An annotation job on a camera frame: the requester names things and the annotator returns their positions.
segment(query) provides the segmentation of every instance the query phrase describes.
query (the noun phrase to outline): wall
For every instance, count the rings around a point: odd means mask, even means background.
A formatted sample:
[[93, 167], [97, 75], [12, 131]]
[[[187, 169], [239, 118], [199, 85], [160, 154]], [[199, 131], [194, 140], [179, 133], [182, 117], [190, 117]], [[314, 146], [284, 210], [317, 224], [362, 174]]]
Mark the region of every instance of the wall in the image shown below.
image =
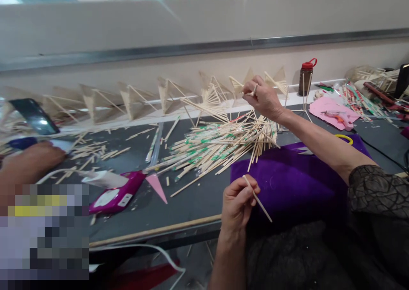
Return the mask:
[[7, 44], [0, 45], [0, 61], [39, 54], [408, 25], [407, 0], [126, 0], [4, 5], [0, 10], [0, 41]]
[[374, 40], [338, 44], [322, 44], [256, 51], [226, 52], [206, 55], [167, 57], [100, 63], [83, 66], [5, 72], [1, 86], [14, 86], [36, 93], [49, 93], [52, 86], [77, 89], [78, 83], [118, 92], [122, 81], [140, 89], [157, 92], [157, 77], [170, 78], [198, 93], [202, 86], [199, 70], [215, 75], [230, 86], [228, 76], [242, 81], [251, 66], [256, 74], [271, 76], [285, 66], [288, 84], [298, 84], [302, 62], [316, 57], [313, 82], [343, 78], [347, 70], [359, 65], [399, 67], [409, 61], [409, 39]]

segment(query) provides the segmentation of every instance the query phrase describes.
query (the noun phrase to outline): black cable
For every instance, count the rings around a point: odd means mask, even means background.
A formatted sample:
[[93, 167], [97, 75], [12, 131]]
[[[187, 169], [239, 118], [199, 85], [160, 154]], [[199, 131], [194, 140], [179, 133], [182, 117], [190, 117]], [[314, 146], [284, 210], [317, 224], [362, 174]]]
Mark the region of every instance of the black cable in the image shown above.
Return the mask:
[[[358, 135], [358, 132], [355, 129], [351, 130], [354, 134]], [[384, 152], [382, 152], [381, 150], [379, 150], [378, 148], [376, 148], [375, 146], [373, 146], [372, 144], [370, 144], [369, 142], [367, 142], [364, 138], [362, 138], [361, 136], [359, 136], [361, 138], [361, 140], [366, 143], [367, 145], [369, 145], [370, 147], [372, 147], [374, 150], [376, 150], [378, 153], [382, 154], [384, 157], [388, 158], [390, 161], [392, 161], [394, 164], [396, 164], [398, 167], [400, 167], [408, 176], [409, 176], [409, 150], [406, 151], [406, 153], [403, 156], [403, 160], [406, 164], [406, 167], [403, 166], [402, 164], [400, 164], [399, 162], [393, 160], [392, 158], [390, 158], [387, 154], [385, 154]]]

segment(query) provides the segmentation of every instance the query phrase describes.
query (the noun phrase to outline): metal rail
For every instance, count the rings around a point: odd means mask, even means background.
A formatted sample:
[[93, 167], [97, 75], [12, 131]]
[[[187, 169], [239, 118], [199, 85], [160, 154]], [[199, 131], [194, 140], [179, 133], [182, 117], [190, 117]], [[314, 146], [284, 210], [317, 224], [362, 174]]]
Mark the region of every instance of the metal rail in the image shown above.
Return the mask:
[[379, 40], [409, 37], [409, 28], [311, 34], [289, 37], [270, 37], [225, 42], [207, 42], [171, 46], [117, 49], [100, 52], [79, 52], [59, 55], [41, 55], [0, 60], [0, 72], [39, 69], [55, 66], [91, 64], [136, 60], [156, 57], [196, 55], [215, 52], [232, 52], [251, 49], [268, 49], [287, 46], [340, 43], [362, 40]]

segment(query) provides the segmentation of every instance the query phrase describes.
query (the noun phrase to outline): electrical cord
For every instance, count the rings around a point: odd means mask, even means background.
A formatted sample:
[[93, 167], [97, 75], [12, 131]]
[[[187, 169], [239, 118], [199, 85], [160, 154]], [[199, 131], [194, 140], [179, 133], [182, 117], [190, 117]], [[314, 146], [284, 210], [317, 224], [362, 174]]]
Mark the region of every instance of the electrical cord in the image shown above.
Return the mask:
[[49, 179], [51, 176], [53, 176], [54, 174], [59, 173], [59, 172], [76, 172], [76, 173], [80, 174], [83, 177], [91, 177], [91, 178], [96, 176], [95, 172], [92, 172], [92, 171], [80, 171], [80, 170], [75, 170], [75, 169], [59, 169], [59, 170], [52, 171], [52, 172], [48, 173], [43, 178], [41, 178], [39, 181], [37, 181], [35, 184], [42, 184], [47, 179]]
[[[355, 129], [352, 129], [351, 132], [353, 132], [354, 134], [358, 134], [358, 132]], [[361, 136], [359, 136], [361, 138], [361, 140], [369, 145], [370, 147], [372, 147], [374, 150], [376, 150], [378, 153], [382, 154], [385, 158], [389, 159], [390, 161], [392, 161], [394, 164], [396, 164], [398, 167], [400, 167], [408, 176], [409, 176], [409, 150], [406, 151], [406, 153], [403, 155], [403, 160], [405, 162], [406, 166], [403, 166], [402, 164], [400, 164], [399, 162], [393, 160], [392, 158], [390, 158], [387, 154], [385, 154], [384, 152], [382, 152], [381, 150], [379, 150], [378, 148], [376, 148], [375, 146], [373, 146], [372, 144], [370, 144], [369, 142], [367, 142], [364, 138], [362, 138]]]
[[170, 290], [173, 290], [175, 288], [175, 286], [177, 285], [177, 283], [180, 281], [180, 279], [182, 278], [182, 276], [185, 274], [186, 269], [185, 268], [181, 268], [178, 267], [173, 260], [171, 259], [171, 257], [169, 256], [169, 254], [161, 247], [156, 246], [156, 245], [150, 245], [150, 244], [126, 244], [126, 245], [120, 245], [120, 246], [113, 246], [113, 247], [94, 247], [94, 248], [90, 248], [89, 251], [90, 252], [94, 252], [94, 251], [103, 251], [103, 250], [115, 250], [118, 248], [123, 248], [123, 247], [150, 247], [153, 249], [158, 250], [159, 252], [161, 252], [163, 254], [163, 256], [165, 256], [167, 262], [169, 262], [169, 264], [172, 266], [172, 268], [174, 268], [176, 271], [181, 272], [182, 274], [178, 277], [178, 279], [173, 283], [172, 287], [170, 287]]

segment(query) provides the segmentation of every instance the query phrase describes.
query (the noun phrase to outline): bottle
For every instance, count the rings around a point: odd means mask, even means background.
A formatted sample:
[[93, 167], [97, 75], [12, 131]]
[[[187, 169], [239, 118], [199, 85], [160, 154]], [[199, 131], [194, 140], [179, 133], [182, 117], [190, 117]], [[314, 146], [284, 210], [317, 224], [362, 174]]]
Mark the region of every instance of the bottle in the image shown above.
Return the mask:
[[300, 83], [298, 86], [298, 95], [300, 96], [307, 96], [310, 92], [311, 86], [311, 79], [312, 79], [312, 71], [313, 67], [317, 64], [317, 59], [312, 58], [308, 62], [304, 62], [301, 66], [300, 70]]

